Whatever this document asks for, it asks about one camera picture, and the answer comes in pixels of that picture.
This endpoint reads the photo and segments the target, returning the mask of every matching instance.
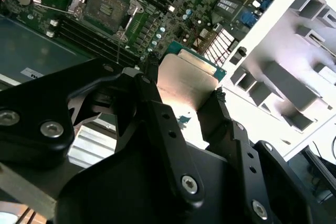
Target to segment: label sticker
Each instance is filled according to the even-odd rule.
[[[21,71],[22,74],[24,74],[25,76],[28,76],[32,79],[38,79],[40,77],[43,76],[43,74],[39,73],[39,72],[36,72],[34,71],[33,69],[30,69],[30,68],[26,68],[24,70]]]

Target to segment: bolt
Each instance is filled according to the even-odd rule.
[[[146,83],[151,83],[151,81],[145,76],[142,77],[142,80]]]
[[[243,131],[245,128],[240,123],[237,123],[237,126]]]
[[[20,116],[18,113],[12,110],[2,110],[0,111],[0,125],[1,126],[12,126],[20,121]]]
[[[268,148],[270,151],[273,151],[273,147],[272,147],[269,143],[266,143],[265,146],[266,146],[266,148]]]
[[[116,35],[118,38],[121,38],[121,37],[122,37],[122,31],[118,31],[115,35]]]
[[[80,8],[80,7],[77,7],[75,9],[75,13],[74,13],[75,18],[80,18],[80,16],[82,15],[82,13],[83,13],[83,9]]]
[[[267,220],[268,218],[268,215],[267,215],[267,211],[266,209],[264,208],[264,206],[256,201],[256,200],[253,200],[252,201],[252,206],[253,206],[253,211],[263,220]]]
[[[182,186],[190,194],[196,194],[198,191],[198,186],[196,181],[190,176],[182,177]]]
[[[40,130],[44,136],[50,137],[50,138],[58,138],[64,132],[62,125],[60,125],[57,122],[52,122],[52,121],[42,124]]]
[[[113,72],[114,71],[114,69],[110,65],[107,65],[107,64],[104,64],[104,68],[105,68],[105,70],[107,70],[109,72]]]

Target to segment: metal bracket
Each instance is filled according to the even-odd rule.
[[[226,158],[237,172],[245,213],[254,223],[271,224],[273,216],[258,152],[250,146],[246,129],[231,120],[222,89],[212,93],[197,116],[203,139],[210,143],[207,150]]]

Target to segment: cable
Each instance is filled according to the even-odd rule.
[[[334,138],[334,140],[332,141],[332,144],[331,144],[331,153],[332,155],[334,156],[334,158],[336,159],[336,154],[335,154],[335,142],[336,142],[336,136]]]
[[[31,214],[31,217],[29,218],[29,220],[27,221],[27,224],[32,224],[33,220],[35,219],[36,216],[36,212],[33,212]]]
[[[315,148],[316,148],[317,152],[319,153],[320,157],[322,158],[322,155],[321,155],[321,153],[320,153],[319,149],[317,148],[317,145],[316,145],[316,143],[315,143],[315,142],[313,142],[313,144],[315,145]]]
[[[20,224],[21,221],[23,221],[23,219],[27,216],[27,214],[29,213],[30,208],[28,207],[24,213],[20,216],[20,218],[15,222],[15,224]]]

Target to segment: blue connector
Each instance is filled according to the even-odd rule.
[[[262,0],[260,3],[260,10],[262,10],[263,12],[266,11],[269,6],[272,4],[273,0]]]
[[[252,28],[256,24],[258,19],[259,19],[258,15],[246,10],[243,11],[240,17],[240,22],[242,22],[248,28]]]

